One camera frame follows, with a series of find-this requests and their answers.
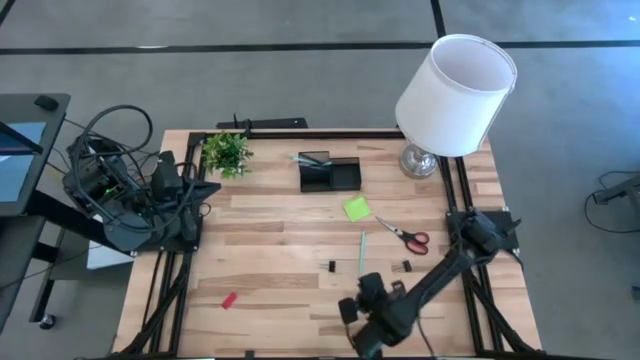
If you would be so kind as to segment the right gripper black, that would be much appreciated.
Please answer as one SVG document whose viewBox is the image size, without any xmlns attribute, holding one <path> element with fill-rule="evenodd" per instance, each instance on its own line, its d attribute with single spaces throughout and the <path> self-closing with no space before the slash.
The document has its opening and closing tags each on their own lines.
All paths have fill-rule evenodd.
<svg viewBox="0 0 640 360">
<path fill-rule="evenodd" d="M 407 292 L 402 281 L 393 282 L 387 292 L 378 272 L 360 277 L 358 287 L 355 298 L 338 302 L 339 312 L 346 328 L 358 320 L 358 313 L 367 316 L 366 324 L 347 338 L 360 358 L 375 358 L 383 345 L 396 346 L 411 334 L 418 293 Z"/>
</svg>

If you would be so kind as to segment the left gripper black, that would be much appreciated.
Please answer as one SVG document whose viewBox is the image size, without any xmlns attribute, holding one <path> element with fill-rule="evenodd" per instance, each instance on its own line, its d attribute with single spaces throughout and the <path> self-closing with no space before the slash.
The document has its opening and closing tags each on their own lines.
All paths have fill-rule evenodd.
<svg viewBox="0 0 640 360">
<path fill-rule="evenodd" d="M 166 237 L 195 240 L 194 203 L 205 201 L 220 190 L 220 183 L 185 180 L 178 174 L 173 152 L 161 152 L 152 173 L 152 197 L 156 207 L 154 225 L 160 227 Z"/>
</svg>

